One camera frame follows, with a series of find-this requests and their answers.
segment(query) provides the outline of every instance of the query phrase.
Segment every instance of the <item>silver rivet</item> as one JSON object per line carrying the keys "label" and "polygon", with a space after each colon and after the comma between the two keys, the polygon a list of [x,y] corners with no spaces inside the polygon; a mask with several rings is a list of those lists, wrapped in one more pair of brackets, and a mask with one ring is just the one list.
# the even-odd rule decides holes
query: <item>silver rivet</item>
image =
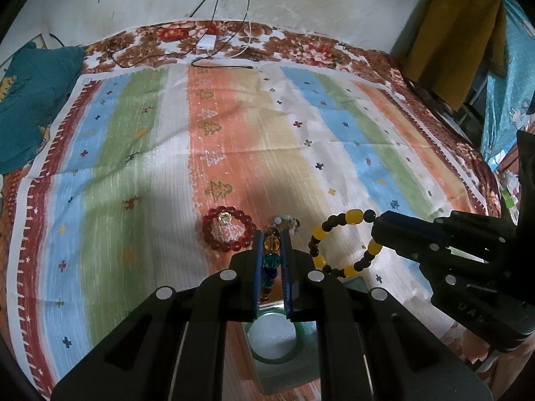
{"label": "silver rivet", "polygon": [[308,274],[308,278],[313,282],[321,282],[325,278],[325,274],[321,271],[314,270]]}
{"label": "silver rivet", "polygon": [[388,298],[389,293],[383,288],[375,288],[372,289],[371,296],[377,301],[385,301]]}
{"label": "silver rivet", "polygon": [[167,300],[170,296],[173,295],[173,290],[168,286],[162,286],[158,291],[156,291],[156,297],[160,300]]}
{"label": "silver rivet", "polygon": [[237,274],[234,270],[223,270],[221,273],[219,273],[219,277],[221,277],[223,280],[234,280],[236,278]]}

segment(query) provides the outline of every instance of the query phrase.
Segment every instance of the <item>red beaded bracelet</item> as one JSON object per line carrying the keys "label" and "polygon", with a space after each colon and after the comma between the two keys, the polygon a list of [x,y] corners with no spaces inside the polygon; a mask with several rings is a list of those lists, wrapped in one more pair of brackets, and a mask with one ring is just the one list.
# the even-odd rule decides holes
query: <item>red beaded bracelet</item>
{"label": "red beaded bracelet", "polygon": [[[212,234],[213,219],[218,217],[221,223],[228,223],[231,216],[240,220],[245,226],[245,234],[243,234],[237,241],[219,241]],[[209,244],[214,250],[221,250],[223,252],[235,251],[239,252],[242,248],[246,249],[251,245],[251,240],[255,235],[256,225],[252,222],[250,215],[246,215],[242,210],[236,210],[233,206],[218,206],[217,208],[210,208],[208,215],[202,217],[202,232],[204,234],[204,242]]]}

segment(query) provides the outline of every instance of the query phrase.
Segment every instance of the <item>green stripe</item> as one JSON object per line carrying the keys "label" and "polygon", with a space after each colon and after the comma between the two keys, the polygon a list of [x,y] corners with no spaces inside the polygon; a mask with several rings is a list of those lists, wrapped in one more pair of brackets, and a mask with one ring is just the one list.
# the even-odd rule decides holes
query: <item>green stripe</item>
{"label": "green stripe", "polygon": [[347,95],[330,77],[324,74],[314,75],[336,104],[352,114],[366,140],[374,145],[381,162],[389,170],[396,185],[415,214],[424,220],[434,219],[438,215],[438,211],[433,208],[429,200],[424,196],[426,191],[420,185],[412,170],[400,159],[397,151],[392,148],[392,141],[385,136],[379,125],[366,116],[358,108],[355,100]]}
{"label": "green stripe", "polygon": [[[130,75],[108,125],[94,178],[84,193],[85,220],[81,250],[81,283],[89,333],[97,344],[149,293],[143,244],[148,215],[149,180],[141,155],[149,148],[157,124],[160,91],[167,70],[146,69]],[[146,107],[152,107],[142,113]],[[139,137],[139,131],[146,130]],[[132,161],[125,158],[135,152]],[[133,210],[122,201],[137,196]],[[132,254],[125,262],[124,252]]]}

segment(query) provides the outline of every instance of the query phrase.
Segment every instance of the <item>yellow and black beaded bracelet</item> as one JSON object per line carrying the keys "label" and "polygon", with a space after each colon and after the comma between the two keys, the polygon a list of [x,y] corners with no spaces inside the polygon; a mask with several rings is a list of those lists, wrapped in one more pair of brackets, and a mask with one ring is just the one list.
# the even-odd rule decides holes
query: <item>yellow and black beaded bracelet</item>
{"label": "yellow and black beaded bracelet", "polygon": [[331,274],[334,277],[352,277],[361,272],[363,269],[368,268],[371,265],[371,261],[383,248],[382,245],[376,243],[372,238],[370,243],[368,243],[367,250],[364,253],[364,257],[355,262],[353,265],[348,265],[343,269],[332,268],[327,264],[325,258],[319,253],[318,245],[321,240],[324,239],[327,234],[336,226],[345,226],[345,225],[358,225],[365,221],[366,223],[373,223],[375,221],[375,211],[366,210],[349,210],[346,213],[341,213],[338,215],[331,215],[326,221],[321,225],[318,225],[314,228],[312,237],[308,243],[308,248],[310,249],[310,256],[314,261],[314,265],[318,270],[322,270],[326,274]]}

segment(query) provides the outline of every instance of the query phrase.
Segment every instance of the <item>blue stripe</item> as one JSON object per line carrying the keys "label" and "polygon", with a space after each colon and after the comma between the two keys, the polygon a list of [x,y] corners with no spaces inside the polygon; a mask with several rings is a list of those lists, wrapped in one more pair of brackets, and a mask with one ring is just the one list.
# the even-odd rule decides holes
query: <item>blue stripe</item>
{"label": "blue stripe", "polygon": [[[92,167],[98,161],[117,98],[129,77],[121,75],[101,85],[78,124],[66,160],[53,178],[49,204],[53,207],[49,211],[50,230],[48,243],[43,246],[49,248],[44,285],[47,300],[44,331],[60,379],[93,347],[85,315],[85,300],[90,297],[82,294],[79,272],[85,217],[84,190],[93,179]],[[61,227],[65,227],[63,233],[60,233]],[[59,268],[62,261],[66,263],[63,272]],[[65,337],[71,342],[68,348],[63,343]]]}
{"label": "blue stripe", "polygon": [[[301,96],[318,109],[325,125],[343,143],[355,167],[358,179],[366,187],[370,198],[379,206],[381,212],[396,210],[402,214],[416,217],[415,212],[396,185],[392,174],[381,162],[376,151],[377,145],[366,137],[353,114],[329,96],[313,72],[288,66],[283,66],[282,71],[299,89]],[[380,185],[377,182],[379,179],[382,179],[385,184]],[[399,206],[393,206],[394,202],[397,202]],[[403,261],[411,274],[428,291],[431,291],[431,285],[420,272],[419,264],[405,258]]]}

